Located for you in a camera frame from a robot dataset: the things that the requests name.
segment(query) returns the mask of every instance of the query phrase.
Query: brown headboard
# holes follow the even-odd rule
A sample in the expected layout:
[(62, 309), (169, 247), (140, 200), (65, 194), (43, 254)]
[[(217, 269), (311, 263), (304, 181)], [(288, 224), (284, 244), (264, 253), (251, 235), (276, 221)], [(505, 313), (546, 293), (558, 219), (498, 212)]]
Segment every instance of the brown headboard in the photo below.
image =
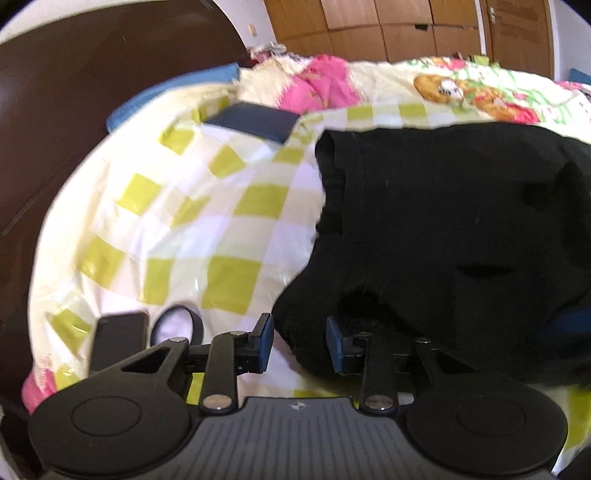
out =
[(11, 345), (26, 335), (22, 302), (43, 217), (105, 137), (109, 114), (147, 87), (245, 53), (221, 10), (200, 0), (105, 8), (0, 45), (0, 395), (30, 368), (17, 360), (28, 347)]

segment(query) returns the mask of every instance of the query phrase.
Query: wooden furniture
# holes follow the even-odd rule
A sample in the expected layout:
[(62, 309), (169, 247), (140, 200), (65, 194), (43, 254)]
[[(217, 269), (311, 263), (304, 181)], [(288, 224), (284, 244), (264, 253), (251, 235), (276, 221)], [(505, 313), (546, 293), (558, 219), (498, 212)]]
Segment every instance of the wooden furniture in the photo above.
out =
[(548, 0), (480, 0), (488, 55), (510, 70), (554, 77)]
[(277, 40), (301, 55), (401, 61), (480, 54), (478, 0), (265, 0)]

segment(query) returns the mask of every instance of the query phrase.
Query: black rubber band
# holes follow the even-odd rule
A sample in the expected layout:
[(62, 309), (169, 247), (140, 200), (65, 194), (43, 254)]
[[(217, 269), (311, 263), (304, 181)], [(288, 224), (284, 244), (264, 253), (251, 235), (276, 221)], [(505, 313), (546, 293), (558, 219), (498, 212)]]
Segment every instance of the black rubber band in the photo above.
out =
[(175, 310), (185, 310), (191, 316), (191, 321), (193, 322), (193, 336), (189, 339), (190, 344), (201, 345), (203, 343), (203, 321), (199, 314), (195, 310), (187, 307), (186, 305), (173, 305), (170, 308), (166, 309), (160, 315), (160, 317), (158, 317), (156, 323), (154, 323), (154, 326), (152, 327), (152, 334), (150, 335), (150, 346), (155, 345), (154, 337), (156, 332), (158, 331), (158, 325), (160, 324), (160, 322), (163, 320), (163, 318), (165, 318)]

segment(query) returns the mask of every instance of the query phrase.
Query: logo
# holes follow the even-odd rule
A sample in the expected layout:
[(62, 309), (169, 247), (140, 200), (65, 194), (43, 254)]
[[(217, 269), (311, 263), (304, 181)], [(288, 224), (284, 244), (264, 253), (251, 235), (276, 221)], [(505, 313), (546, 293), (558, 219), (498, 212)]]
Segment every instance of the logo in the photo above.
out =
[(290, 408), (295, 411), (302, 411), (307, 407), (308, 405), (300, 400), (290, 403)]

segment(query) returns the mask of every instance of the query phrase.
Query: bedsheet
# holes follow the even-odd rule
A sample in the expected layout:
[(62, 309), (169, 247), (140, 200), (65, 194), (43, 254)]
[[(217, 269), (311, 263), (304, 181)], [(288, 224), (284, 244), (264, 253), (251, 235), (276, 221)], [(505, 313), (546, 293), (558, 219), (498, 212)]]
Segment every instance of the bedsheet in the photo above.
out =
[[(205, 342), (250, 330), (306, 265), (324, 193), (314, 158), (324, 129), (433, 129), (518, 121), (591, 144), (591, 104), (535, 75), (452, 59), (352, 63), (363, 104), (301, 117), (285, 145), (202, 121), (242, 99), (276, 106), (293, 72), (283, 60), (244, 70), (240, 85), (169, 91), (107, 137), (55, 199), (35, 256), (29, 300), (34, 370), (23, 390), (33, 411), (87, 376), (98, 318), (144, 310), (151, 325), (173, 303), (198, 306)], [(239, 377), (249, 395), (351, 395), (320, 382), (279, 336), (264, 375)], [(196, 375), (189, 402), (199, 397)], [(569, 439), (557, 468), (591, 430), (591, 397), (548, 392), (563, 406)]]

